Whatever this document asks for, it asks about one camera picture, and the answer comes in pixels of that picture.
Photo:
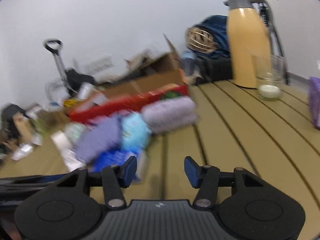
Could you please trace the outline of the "yellow thermos jug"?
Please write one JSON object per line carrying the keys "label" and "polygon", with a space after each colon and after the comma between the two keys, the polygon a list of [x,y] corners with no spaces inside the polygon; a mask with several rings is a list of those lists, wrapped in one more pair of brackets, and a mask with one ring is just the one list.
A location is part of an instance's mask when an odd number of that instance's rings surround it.
{"label": "yellow thermos jug", "polygon": [[227,38],[233,81],[237,86],[255,89],[257,80],[252,56],[269,57],[268,31],[252,0],[227,0]]}

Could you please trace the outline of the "black bag on floor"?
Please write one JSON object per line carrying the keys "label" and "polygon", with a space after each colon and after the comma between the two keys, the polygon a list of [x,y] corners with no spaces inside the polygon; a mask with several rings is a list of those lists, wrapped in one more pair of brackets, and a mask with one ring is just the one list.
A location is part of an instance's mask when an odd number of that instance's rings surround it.
{"label": "black bag on floor", "polygon": [[211,59],[204,56],[198,56],[196,58],[196,65],[198,66],[201,75],[197,84],[233,79],[230,58],[215,57]]}

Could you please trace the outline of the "purple tissue box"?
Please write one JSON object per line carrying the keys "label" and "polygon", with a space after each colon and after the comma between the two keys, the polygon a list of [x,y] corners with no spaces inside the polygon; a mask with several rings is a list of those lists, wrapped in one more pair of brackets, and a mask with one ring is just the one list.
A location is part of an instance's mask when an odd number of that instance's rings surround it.
{"label": "purple tissue box", "polygon": [[319,129],[320,117],[320,79],[317,77],[310,77],[309,79],[309,109],[313,126]]}

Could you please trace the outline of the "red cardboard box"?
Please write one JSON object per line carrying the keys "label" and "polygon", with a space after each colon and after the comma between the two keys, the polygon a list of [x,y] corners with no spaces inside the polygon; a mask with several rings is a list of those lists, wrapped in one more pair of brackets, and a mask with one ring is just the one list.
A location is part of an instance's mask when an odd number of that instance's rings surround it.
{"label": "red cardboard box", "polygon": [[97,116],[109,116],[121,110],[138,112],[168,92],[188,95],[183,70],[157,73],[94,92],[85,101],[69,109],[67,115],[73,122],[86,123]]}

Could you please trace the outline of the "iridescent mesh scrubber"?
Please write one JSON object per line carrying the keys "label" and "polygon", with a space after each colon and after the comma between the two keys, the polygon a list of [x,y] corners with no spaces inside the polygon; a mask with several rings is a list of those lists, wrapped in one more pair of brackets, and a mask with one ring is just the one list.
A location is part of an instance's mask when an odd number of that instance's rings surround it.
{"label": "iridescent mesh scrubber", "polygon": [[86,129],[87,126],[84,124],[79,122],[70,122],[65,126],[64,133],[68,140],[75,144]]}

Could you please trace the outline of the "black grey backpack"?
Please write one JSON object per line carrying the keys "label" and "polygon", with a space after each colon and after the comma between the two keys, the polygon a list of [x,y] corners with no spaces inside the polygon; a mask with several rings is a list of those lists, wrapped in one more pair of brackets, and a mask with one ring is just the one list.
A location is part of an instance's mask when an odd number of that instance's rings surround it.
{"label": "black grey backpack", "polygon": [[9,104],[2,108],[1,111],[2,128],[6,131],[9,138],[17,139],[20,136],[13,120],[14,115],[17,113],[25,115],[25,110],[15,104]]}

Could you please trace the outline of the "open cardboard box behind table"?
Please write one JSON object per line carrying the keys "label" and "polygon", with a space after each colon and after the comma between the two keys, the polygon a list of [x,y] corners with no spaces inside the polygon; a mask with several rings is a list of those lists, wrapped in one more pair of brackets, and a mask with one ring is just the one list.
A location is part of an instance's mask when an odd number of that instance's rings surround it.
{"label": "open cardboard box behind table", "polygon": [[105,77],[104,81],[99,82],[99,86],[103,88],[115,87],[116,85],[141,77],[180,69],[180,55],[177,49],[168,39],[167,35],[163,34],[163,36],[169,47],[169,51],[153,57],[151,50],[146,49],[133,59],[126,60],[128,70],[125,73],[120,76]]}

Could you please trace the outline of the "wooden block box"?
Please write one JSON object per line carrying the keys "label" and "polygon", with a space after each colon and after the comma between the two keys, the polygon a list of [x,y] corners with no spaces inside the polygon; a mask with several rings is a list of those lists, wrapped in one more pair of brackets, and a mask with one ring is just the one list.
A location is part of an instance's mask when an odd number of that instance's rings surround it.
{"label": "wooden block box", "polygon": [[20,134],[21,142],[31,143],[35,133],[31,121],[20,112],[13,116],[13,121]]}

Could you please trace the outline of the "glass candle jar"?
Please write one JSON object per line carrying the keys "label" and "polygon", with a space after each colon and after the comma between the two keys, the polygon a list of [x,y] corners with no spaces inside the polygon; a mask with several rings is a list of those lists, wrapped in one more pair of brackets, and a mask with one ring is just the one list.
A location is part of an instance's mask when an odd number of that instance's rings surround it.
{"label": "glass candle jar", "polygon": [[285,80],[285,61],[281,56],[252,55],[258,96],[267,101],[278,100]]}

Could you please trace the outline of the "woven rattan ball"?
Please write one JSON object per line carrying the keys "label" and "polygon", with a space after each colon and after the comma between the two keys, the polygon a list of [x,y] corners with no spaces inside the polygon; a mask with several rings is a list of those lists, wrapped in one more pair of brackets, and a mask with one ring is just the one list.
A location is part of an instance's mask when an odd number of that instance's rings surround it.
{"label": "woven rattan ball", "polygon": [[209,54],[217,50],[212,34],[198,27],[188,28],[185,33],[187,47],[199,53]]}

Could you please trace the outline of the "wall power outlet strip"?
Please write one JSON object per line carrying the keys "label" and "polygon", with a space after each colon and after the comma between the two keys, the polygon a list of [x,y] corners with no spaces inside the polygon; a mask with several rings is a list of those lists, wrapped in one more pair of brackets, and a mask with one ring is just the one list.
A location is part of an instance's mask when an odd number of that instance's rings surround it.
{"label": "wall power outlet strip", "polygon": [[111,67],[113,67],[112,57],[106,56],[86,64],[84,66],[84,72],[88,75],[94,75]]}

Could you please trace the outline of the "blue tissue pack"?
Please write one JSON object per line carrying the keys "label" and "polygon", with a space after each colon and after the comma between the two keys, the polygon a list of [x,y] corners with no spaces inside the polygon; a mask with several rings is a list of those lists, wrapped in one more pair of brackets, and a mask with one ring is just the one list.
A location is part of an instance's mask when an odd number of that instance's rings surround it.
{"label": "blue tissue pack", "polygon": [[129,157],[136,157],[137,159],[137,172],[134,176],[133,181],[138,182],[141,181],[140,172],[140,159],[143,159],[144,151],[138,150],[121,150],[119,148],[115,148],[106,152],[103,152],[93,161],[90,171],[91,172],[100,172],[103,168],[107,166],[121,166],[129,159]]}

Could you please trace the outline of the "purple knitted cloth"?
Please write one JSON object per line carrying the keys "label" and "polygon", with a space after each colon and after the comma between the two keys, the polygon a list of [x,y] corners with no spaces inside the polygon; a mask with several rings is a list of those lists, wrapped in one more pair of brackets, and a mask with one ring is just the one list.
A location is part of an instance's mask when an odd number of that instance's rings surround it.
{"label": "purple knitted cloth", "polygon": [[100,153],[119,146],[121,138],[121,118],[104,118],[80,135],[74,147],[75,157],[78,161],[89,164],[97,159]]}

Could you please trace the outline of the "white bottle in box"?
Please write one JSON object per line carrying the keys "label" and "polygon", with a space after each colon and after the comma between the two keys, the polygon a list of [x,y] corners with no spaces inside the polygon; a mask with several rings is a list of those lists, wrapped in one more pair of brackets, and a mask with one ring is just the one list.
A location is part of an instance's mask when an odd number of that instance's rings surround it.
{"label": "white bottle in box", "polygon": [[92,85],[91,83],[83,82],[77,93],[77,99],[78,100],[87,99],[93,90],[94,90],[94,85]]}

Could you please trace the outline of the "lilac fluffy towel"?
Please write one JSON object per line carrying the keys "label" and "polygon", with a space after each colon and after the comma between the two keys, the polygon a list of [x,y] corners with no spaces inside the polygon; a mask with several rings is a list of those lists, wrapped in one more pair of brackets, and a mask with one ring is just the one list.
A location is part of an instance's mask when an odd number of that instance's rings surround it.
{"label": "lilac fluffy towel", "polygon": [[156,101],[144,106],[141,114],[155,134],[192,125],[198,120],[196,104],[188,96]]}

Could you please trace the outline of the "black trolley bag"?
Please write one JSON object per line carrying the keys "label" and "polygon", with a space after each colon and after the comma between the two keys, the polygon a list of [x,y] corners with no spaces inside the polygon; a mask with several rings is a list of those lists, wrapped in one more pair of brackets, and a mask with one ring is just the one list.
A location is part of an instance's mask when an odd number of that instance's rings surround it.
{"label": "black trolley bag", "polygon": [[75,69],[69,69],[66,72],[67,82],[71,89],[78,92],[83,83],[90,83],[96,85],[96,79],[90,75],[80,74]]}

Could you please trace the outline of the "paper leaflets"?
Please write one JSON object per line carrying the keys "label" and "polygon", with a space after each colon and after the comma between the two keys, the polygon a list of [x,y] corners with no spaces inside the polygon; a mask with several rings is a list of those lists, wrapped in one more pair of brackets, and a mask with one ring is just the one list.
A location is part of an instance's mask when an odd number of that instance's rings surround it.
{"label": "paper leaflets", "polygon": [[16,150],[14,150],[13,154],[11,155],[11,159],[14,161],[19,161],[29,154],[33,152],[33,146],[31,144],[22,144]]}

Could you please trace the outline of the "light blue plush toy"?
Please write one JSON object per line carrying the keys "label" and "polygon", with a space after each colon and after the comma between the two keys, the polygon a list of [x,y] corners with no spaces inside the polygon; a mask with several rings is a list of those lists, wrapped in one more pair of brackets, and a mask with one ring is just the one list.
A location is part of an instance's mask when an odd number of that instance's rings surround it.
{"label": "light blue plush toy", "polygon": [[151,129],[138,112],[131,112],[122,118],[121,148],[124,150],[146,149],[150,142]]}

